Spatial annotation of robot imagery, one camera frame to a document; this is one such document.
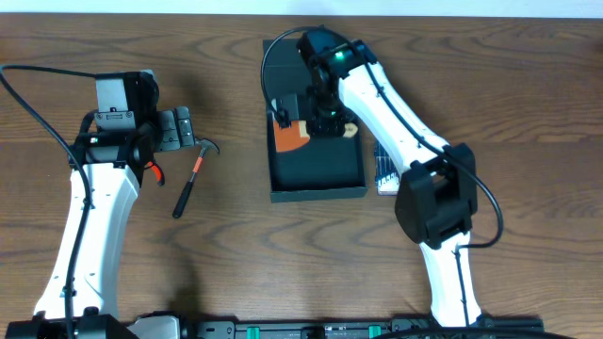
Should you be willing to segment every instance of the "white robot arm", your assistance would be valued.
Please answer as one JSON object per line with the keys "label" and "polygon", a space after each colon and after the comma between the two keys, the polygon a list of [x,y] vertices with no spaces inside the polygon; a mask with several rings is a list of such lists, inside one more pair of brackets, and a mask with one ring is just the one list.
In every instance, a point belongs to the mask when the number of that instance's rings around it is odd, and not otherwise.
{"label": "white robot arm", "polygon": [[[432,316],[445,327],[475,323],[481,310],[463,246],[469,243],[477,189],[442,155],[456,153],[460,163],[474,171],[473,153],[465,145],[451,148],[429,129],[396,93],[377,58],[361,41],[349,42],[318,28],[304,33],[297,46],[313,82],[308,96],[317,123],[306,126],[331,125],[326,129],[339,131],[337,125],[350,119],[350,111],[365,123],[400,174],[396,215],[423,252],[432,287]],[[286,111],[287,107],[277,108],[275,116]],[[321,131],[308,130],[314,132],[320,136]],[[435,175],[446,180],[435,184]]]}
{"label": "white robot arm", "polygon": [[[427,142],[440,150],[448,143],[430,130],[404,103],[387,80],[381,64],[377,62],[369,64],[368,67],[379,83],[373,84],[365,65],[354,68],[346,78],[338,82],[339,98],[343,105],[352,110],[367,125],[392,158],[399,174],[406,172],[415,161],[426,163],[434,159],[436,154],[421,146],[402,125],[380,97],[376,86],[383,88],[400,115]],[[474,323],[481,314],[480,306],[473,295],[467,249],[461,250],[465,298],[462,296],[461,281],[454,256],[456,247],[468,244],[469,237],[469,233],[458,233],[442,242],[438,250],[432,249],[424,242],[419,245],[432,286],[432,315],[441,326],[465,326],[464,299],[469,323]]]}

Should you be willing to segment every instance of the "black box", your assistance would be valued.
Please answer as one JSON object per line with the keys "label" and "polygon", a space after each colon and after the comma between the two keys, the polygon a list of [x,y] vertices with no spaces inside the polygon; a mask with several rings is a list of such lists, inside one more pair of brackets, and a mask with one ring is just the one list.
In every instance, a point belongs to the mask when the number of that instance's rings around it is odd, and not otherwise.
{"label": "black box", "polygon": [[[311,85],[296,43],[281,40],[270,52],[265,74],[270,98],[304,94]],[[270,44],[271,40],[264,41],[264,51]],[[277,153],[268,109],[266,120],[272,202],[361,198],[367,194],[360,131],[351,138],[313,137],[297,150]]]}

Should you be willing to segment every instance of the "hammer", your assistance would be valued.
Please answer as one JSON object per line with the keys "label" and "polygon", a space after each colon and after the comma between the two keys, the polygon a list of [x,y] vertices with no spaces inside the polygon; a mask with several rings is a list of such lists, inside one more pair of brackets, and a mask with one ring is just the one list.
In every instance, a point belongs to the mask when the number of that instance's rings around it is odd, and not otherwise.
{"label": "hammer", "polygon": [[182,213],[185,211],[185,206],[187,205],[188,196],[190,195],[190,190],[192,189],[192,186],[195,183],[195,179],[197,178],[197,173],[199,172],[201,163],[204,161],[204,156],[205,156],[205,153],[207,152],[207,150],[215,150],[216,153],[220,154],[220,149],[218,148],[218,146],[209,139],[195,138],[195,145],[201,145],[201,151],[199,152],[199,157],[197,158],[195,167],[192,169],[192,176],[187,181],[185,188],[182,190],[182,193],[180,194],[180,199],[178,199],[178,203],[176,204],[176,207],[173,209],[173,212],[171,213],[171,216],[174,218],[180,218],[182,216]]}

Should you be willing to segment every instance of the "wire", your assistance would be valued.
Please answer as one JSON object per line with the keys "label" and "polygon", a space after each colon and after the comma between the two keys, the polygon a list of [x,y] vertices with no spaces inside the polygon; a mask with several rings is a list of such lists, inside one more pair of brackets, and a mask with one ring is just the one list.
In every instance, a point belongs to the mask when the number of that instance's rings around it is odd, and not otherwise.
{"label": "wire", "polygon": [[88,176],[84,172],[84,168],[82,164],[77,161],[77,158],[73,154],[71,148],[65,142],[65,140],[60,136],[60,134],[48,123],[46,120],[36,112],[36,110],[30,106],[8,83],[7,79],[4,76],[4,70],[24,70],[24,71],[38,71],[38,72],[47,72],[47,73],[58,73],[65,75],[73,75],[73,76],[84,76],[90,78],[96,78],[96,74],[92,73],[82,73],[82,72],[74,72],[74,71],[66,71],[59,70],[47,67],[38,67],[38,66],[25,66],[25,65],[2,65],[0,66],[0,82],[4,85],[5,89],[7,89],[8,94],[10,94],[19,105],[21,105],[37,122],[41,124],[41,126],[50,133],[50,135],[58,142],[58,144],[63,148],[65,153],[73,160],[75,169],[79,172],[80,177],[82,178],[82,183],[84,184],[84,208],[82,210],[82,217],[79,220],[79,226],[77,227],[77,233],[75,234],[75,241],[73,242],[73,249],[71,257],[69,258],[69,264],[67,266],[67,274],[65,277],[65,287],[64,287],[64,295],[65,295],[65,324],[67,326],[67,335],[69,339],[74,339],[74,328],[73,328],[73,274],[75,272],[75,263],[77,262],[77,254],[79,253],[80,246],[82,244],[82,237],[84,235],[84,230],[86,228],[86,221],[88,219],[88,214],[90,212],[91,206],[91,192],[90,192],[90,183],[88,181]]}
{"label": "wire", "polygon": [[404,331],[392,331],[389,333],[381,334],[372,339],[394,339],[394,338],[408,338],[411,336],[430,336],[432,335],[455,335],[455,334],[474,334],[474,335],[495,335],[505,336],[508,338],[532,338],[532,339],[571,339],[564,335],[559,335],[549,332],[538,332],[530,330],[518,330],[518,329],[497,329],[497,328],[439,328],[439,329],[410,329]]}

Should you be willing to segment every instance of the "black plastic part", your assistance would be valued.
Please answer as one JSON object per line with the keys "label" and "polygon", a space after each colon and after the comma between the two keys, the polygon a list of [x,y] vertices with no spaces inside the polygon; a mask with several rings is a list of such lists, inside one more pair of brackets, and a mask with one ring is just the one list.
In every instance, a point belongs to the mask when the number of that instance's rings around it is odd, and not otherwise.
{"label": "black plastic part", "polygon": [[[478,326],[501,329],[517,329],[543,332],[543,322],[539,318],[493,318],[483,315]],[[232,321],[206,321],[198,326],[197,339],[352,339],[370,338],[371,327],[379,327],[381,334],[412,329],[439,328],[428,316],[396,317],[391,320],[361,320],[335,322],[276,322],[276,323],[234,323]],[[423,339],[410,336],[410,339]]]}
{"label": "black plastic part", "polygon": [[[111,315],[85,315],[73,320],[78,339],[138,339]],[[45,320],[34,316],[31,321],[8,324],[6,339],[62,339],[66,337],[65,319]]]}
{"label": "black plastic part", "polygon": [[111,315],[82,316],[75,329],[78,339],[138,339]]}
{"label": "black plastic part", "polygon": [[[444,150],[475,173],[475,157],[467,145],[447,146]],[[443,177],[437,183],[434,172]],[[471,216],[477,211],[475,183],[441,156],[425,164],[414,162],[400,178],[396,218],[417,244],[425,242],[430,248],[439,249],[453,235],[468,232]]]}
{"label": "black plastic part", "polygon": [[284,95],[277,99],[276,108],[285,111],[290,121],[305,121],[306,133],[310,137],[342,137],[346,123],[358,123],[354,113],[343,105],[336,111],[320,113],[323,109],[314,104],[312,95]]}
{"label": "black plastic part", "polygon": [[[270,43],[271,40],[264,41],[265,50]],[[270,98],[290,93],[305,95],[311,84],[296,43],[297,40],[282,40],[272,50],[266,67]],[[367,194],[360,132],[350,138],[310,138],[297,150],[277,153],[269,110],[266,127],[272,202],[361,198]]]}
{"label": "black plastic part", "polygon": [[180,218],[185,211],[185,207],[187,206],[188,196],[190,196],[190,191],[192,190],[193,183],[188,181],[185,185],[182,193],[180,193],[180,198],[178,198],[178,203],[176,207],[173,209],[173,213],[171,216],[174,218]]}
{"label": "black plastic part", "polygon": [[188,108],[180,106],[174,110],[158,112],[161,141],[156,152],[175,151],[195,145],[192,123]]}

